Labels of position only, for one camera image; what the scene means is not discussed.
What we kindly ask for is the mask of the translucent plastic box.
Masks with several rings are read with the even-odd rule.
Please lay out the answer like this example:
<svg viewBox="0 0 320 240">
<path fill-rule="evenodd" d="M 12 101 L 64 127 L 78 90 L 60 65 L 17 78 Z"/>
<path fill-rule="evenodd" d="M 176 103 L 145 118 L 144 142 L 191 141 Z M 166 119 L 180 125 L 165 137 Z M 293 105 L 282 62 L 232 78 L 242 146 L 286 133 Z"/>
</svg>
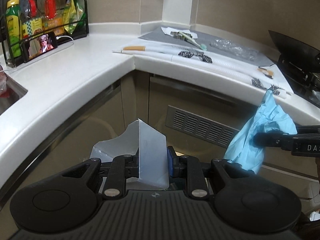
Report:
<svg viewBox="0 0 320 240">
<path fill-rule="evenodd" d="M 120 136 L 96 143 L 90 157 L 111 162 L 119 155 L 138 154 L 138 178 L 129 178 L 129 190 L 166 190 L 169 187 L 166 136 L 140 119 Z"/>
</svg>

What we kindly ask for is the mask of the clear plastic wrap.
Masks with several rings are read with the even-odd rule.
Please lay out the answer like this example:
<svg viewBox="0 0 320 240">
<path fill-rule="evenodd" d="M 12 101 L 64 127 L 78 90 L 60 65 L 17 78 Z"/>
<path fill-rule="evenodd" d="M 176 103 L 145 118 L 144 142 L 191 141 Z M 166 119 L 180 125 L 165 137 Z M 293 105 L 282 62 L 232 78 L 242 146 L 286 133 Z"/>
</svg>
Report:
<svg viewBox="0 0 320 240">
<path fill-rule="evenodd" d="M 249 61 L 254 61 L 258 55 L 256 50 L 222 38 L 213 39 L 212 42 L 210 42 L 210 46 Z"/>
</svg>

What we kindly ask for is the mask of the green toothbrush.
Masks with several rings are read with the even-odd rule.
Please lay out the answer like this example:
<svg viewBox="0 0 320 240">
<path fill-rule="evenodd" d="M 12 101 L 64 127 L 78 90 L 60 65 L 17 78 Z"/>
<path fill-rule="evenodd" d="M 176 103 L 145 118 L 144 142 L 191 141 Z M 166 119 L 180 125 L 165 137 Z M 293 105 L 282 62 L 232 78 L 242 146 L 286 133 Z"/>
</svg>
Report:
<svg viewBox="0 0 320 240">
<path fill-rule="evenodd" d="M 179 31 L 178 32 L 187 42 L 189 42 L 190 44 L 196 46 L 197 48 L 206 51 L 207 50 L 207 46 L 205 44 L 198 44 L 192 37 L 190 37 L 188 34 Z"/>
</svg>

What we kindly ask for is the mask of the white paper napkin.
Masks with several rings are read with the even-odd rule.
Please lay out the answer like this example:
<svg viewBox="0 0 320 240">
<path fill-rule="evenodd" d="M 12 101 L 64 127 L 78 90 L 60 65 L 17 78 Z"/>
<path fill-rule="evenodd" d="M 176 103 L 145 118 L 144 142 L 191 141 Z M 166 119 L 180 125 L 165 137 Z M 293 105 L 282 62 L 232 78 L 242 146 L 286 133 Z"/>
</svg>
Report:
<svg viewBox="0 0 320 240">
<path fill-rule="evenodd" d="M 174 36 L 174 33 L 183 32 L 185 34 L 188 34 L 193 39 L 197 39 L 198 38 L 197 33 L 192 32 L 189 29 L 180 30 L 180 29 L 175 29 L 175 28 L 171 28 L 171 27 L 161 27 L 161 30 L 163 31 L 163 33 L 165 35 L 169 35 L 171 37 Z"/>
</svg>

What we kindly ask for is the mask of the white patterned table mat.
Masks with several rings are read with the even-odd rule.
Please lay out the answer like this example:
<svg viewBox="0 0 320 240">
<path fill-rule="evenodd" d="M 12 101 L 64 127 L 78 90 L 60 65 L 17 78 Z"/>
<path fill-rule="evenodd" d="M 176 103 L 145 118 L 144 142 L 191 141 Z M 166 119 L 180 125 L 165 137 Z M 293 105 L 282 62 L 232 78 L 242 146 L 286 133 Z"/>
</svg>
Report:
<svg viewBox="0 0 320 240">
<path fill-rule="evenodd" d="M 166 46 L 178 48 L 182 50 L 178 55 L 148 52 L 131 53 L 128 55 L 149 56 L 174 63 L 199 67 L 201 69 L 212 71 L 216 74 L 252 85 L 263 90 L 272 90 L 275 95 L 278 95 L 282 98 L 286 98 L 288 94 L 293 94 L 291 86 L 275 64 L 264 67 L 274 72 L 273 79 L 269 79 L 263 73 L 257 70 L 258 66 L 208 51 L 202 51 L 199 49 L 170 43 L 140 39 L 137 39 L 134 44 L 128 44 L 124 47 L 127 46 Z"/>
</svg>

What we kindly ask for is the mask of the grey cabinet vent grille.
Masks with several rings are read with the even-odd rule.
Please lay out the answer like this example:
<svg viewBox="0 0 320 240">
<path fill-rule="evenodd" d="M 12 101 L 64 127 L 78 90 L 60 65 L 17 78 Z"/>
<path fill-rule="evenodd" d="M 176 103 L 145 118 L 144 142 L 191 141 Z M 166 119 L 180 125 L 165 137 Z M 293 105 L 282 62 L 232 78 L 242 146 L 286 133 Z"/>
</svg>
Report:
<svg viewBox="0 0 320 240">
<path fill-rule="evenodd" d="M 223 148 L 227 148 L 239 132 L 230 126 L 170 105 L 167 107 L 165 125 Z"/>
</svg>

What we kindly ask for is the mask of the grey counter mat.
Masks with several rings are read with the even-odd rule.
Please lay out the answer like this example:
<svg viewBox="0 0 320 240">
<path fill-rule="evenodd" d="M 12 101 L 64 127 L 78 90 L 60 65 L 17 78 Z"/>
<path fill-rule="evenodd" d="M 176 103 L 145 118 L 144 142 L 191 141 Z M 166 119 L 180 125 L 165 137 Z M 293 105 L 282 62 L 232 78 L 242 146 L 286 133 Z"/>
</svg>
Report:
<svg viewBox="0 0 320 240">
<path fill-rule="evenodd" d="M 177 35 L 179 32 L 184 32 L 193 37 L 199 45 L 205 45 L 207 51 L 212 53 L 230 57 L 245 63 L 250 63 L 258 67 L 267 67 L 274 64 L 271 59 L 255 49 L 248 48 L 224 38 L 198 31 L 190 31 L 188 29 L 182 30 L 171 27 L 158 27 L 154 31 L 147 33 L 140 38 L 149 41 L 172 43 L 190 46 L 191 48 L 195 49 L 197 48 L 197 46 L 185 41 L 181 37 L 178 38 Z"/>
</svg>

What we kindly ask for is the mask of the stainless steel sink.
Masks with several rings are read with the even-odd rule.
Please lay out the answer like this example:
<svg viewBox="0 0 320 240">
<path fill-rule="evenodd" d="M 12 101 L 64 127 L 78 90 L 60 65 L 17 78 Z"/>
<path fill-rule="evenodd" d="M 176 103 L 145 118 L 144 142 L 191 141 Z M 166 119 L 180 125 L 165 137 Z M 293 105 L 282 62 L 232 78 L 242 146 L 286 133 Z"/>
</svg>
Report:
<svg viewBox="0 0 320 240">
<path fill-rule="evenodd" d="M 9 98 L 0 98 L 0 113 L 3 114 L 7 109 L 9 109 L 14 103 L 20 100 L 28 92 L 23 86 L 13 80 L 11 77 L 8 77 L 8 85 L 10 88 L 10 97 Z"/>
</svg>

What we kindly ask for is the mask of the smartphone showing video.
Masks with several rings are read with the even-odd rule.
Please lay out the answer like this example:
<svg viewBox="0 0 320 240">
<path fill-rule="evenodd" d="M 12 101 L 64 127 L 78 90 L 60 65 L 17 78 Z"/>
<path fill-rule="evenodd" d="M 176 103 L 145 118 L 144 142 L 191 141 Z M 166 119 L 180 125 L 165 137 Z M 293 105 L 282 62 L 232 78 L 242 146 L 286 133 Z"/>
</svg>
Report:
<svg viewBox="0 0 320 240">
<path fill-rule="evenodd" d="M 43 33 L 38 37 L 22 43 L 23 59 L 28 62 L 57 48 L 57 39 L 54 32 Z"/>
</svg>

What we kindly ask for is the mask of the red-capped sauce bottle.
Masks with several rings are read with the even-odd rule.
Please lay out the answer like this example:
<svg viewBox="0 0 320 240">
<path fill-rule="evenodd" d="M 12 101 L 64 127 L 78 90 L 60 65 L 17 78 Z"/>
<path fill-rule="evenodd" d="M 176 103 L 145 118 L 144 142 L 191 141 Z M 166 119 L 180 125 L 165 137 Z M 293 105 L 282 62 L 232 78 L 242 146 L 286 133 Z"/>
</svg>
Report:
<svg viewBox="0 0 320 240">
<path fill-rule="evenodd" d="M 42 18 L 37 8 L 37 0 L 24 0 L 22 10 L 22 37 L 28 38 L 42 31 Z"/>
</svg>

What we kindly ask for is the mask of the red-label oil bottle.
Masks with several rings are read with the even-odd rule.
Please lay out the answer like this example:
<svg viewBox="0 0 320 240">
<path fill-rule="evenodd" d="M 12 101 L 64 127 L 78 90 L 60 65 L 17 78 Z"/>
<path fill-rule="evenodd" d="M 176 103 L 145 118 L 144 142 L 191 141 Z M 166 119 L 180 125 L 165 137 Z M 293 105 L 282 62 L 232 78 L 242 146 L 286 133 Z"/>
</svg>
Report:
<svg viewBox="0 0 320 240">
<path fill-rule="evenodd" d="M 55 36 L 64 34 L 63 19 L 58 0 L 41 0 L 43 30 L 53 31 Z"/>
</svg>

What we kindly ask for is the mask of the yellow green snack bag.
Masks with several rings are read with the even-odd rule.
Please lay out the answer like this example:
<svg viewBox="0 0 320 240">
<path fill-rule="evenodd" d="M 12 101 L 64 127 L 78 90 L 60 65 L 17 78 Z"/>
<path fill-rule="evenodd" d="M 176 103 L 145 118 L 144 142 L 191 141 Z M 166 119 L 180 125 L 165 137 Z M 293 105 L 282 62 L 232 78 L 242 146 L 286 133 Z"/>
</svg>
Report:
<svg viewBox="0 0 320 240">
<path fill-rule="evenodd" d="M 67 0 L 62 20 L 63 27 L 68 34 L 74 33 L 76 30 L 81 29 L 85 24 L 85 11 L 79 4 L 78 0 Z"/>
</svg>

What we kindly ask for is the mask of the green yellow-capped bottle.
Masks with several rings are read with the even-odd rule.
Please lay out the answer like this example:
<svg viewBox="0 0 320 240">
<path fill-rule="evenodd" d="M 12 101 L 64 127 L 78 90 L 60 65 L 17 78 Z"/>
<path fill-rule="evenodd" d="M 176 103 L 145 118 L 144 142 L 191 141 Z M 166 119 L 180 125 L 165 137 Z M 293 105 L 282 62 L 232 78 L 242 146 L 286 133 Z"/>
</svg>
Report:
<svg viewBox="0 0 320 240">
<path fill-rule="evenodd" d="M 13 58 L 21 56 L 20 39 L 21 39 L 21 9 L 20 0 L 9 0 L 5 12 L 7 22 L 9 43 Z"/>
</svg>

